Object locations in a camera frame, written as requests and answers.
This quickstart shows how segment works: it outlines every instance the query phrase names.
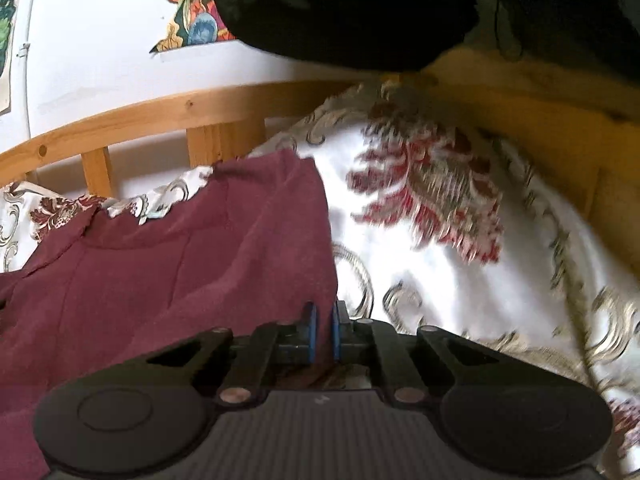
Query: white bedspread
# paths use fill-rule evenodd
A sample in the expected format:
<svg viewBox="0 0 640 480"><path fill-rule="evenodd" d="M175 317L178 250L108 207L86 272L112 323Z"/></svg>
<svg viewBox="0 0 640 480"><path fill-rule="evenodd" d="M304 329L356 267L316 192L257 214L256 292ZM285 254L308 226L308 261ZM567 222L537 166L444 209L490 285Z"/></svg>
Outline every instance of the white bedspread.
<svg viewBox="0 0 640 480"><path fill-rule="evenodd" d="M498 137L433 124L406 89L331 98L257 156L294 148L324 181L341 299L399 332L436 324L596 388L616 421L611 478L640 472L639 284L575 209ZM110 214L161 218L206 184L196 168ZM0 196L0 270L96 198L22 183Z"/></svg>

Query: wooden bed rail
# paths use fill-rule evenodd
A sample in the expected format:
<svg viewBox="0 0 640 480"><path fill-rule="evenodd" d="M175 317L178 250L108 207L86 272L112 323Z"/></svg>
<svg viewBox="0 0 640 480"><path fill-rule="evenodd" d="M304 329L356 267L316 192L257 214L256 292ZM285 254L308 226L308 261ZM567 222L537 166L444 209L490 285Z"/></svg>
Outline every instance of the wooden bed rail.
<svg viewBox="0 0 640 480"><path fill-rule="evenodd" d="M186 129L191 165L213 164L244 155L264 140L264 118L303 116L351 84L303 81L207 89L110 110L0 153L0 186L82 155L89 192L113 196L109 146Z"/></svg>
<svg viewBox="0 0 640 480"><path fill-rule="evenodd" d="M433 118L511 137L640 277L640 124L590 103L487 86L419 86ZM105 112L0 154L0 185L75 155L90 193L114 196L108 147L186 130L191 166L244 155L264 140L264 118L302 116L351 82L287 82L203 90ZM436 110L446 110L442 115Z"/></svg>

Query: colorful poster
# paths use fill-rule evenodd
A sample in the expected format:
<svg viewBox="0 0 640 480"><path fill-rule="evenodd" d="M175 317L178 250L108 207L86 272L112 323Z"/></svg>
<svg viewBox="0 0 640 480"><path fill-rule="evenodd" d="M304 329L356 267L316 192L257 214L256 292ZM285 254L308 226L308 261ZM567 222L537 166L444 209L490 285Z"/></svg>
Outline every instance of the colorful poster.
<svg viewBox="0 0 640 480"><path fill-rule="evenodd" d="M166 37L151 52L235 39L222 22L213 0L169 1L177 4L175 16L167 25Z"/></svg>
<svg viewBox="0 0 640 480"><path fill-rule="evenodd" d="M9 73L18 0L0 0L0 113L11 105Z"/></svg>

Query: metal rivet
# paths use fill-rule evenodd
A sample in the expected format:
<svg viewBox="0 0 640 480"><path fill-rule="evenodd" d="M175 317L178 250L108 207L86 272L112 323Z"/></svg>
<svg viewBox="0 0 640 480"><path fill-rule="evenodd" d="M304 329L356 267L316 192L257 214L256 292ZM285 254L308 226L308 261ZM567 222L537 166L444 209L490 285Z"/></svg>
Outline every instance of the metal rivet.
<svg viewBox="0 0 640 480"><path fill-rule="evenodd" d="M418 388L411 388L409 386L404 388L398 388L394 393L394 397L398 402L404 402L405 404L415 404L416 402L422 402L424 400L424 391Z"/></svg>
<svg viewBox="0 0 640 480"><path fill-rule="evenodd" d="M251 392L246 388L227 388L220 392L220 400L227 404L240 404L251 399Z"/></svg>

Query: black fabric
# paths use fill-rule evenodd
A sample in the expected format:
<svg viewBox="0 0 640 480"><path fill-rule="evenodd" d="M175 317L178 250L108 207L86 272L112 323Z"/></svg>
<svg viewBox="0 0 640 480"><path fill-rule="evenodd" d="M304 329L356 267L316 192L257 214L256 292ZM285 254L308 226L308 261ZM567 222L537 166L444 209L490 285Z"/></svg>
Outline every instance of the black fabric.
<svg viewBox="0 0 640 480"><path fill-rule="evenodd" d="M420 70L463 41L476 0L215 0L241 41L282 56L358 69ZM625 0L503 0L525 49L640 80L640 30Z"/></svg>
<svg viewBox="0 0 640 480"><path fill-rule="evenodd" d="M419 70L477 22L476 0L215 0L229 30L282 56Z"/></svg>

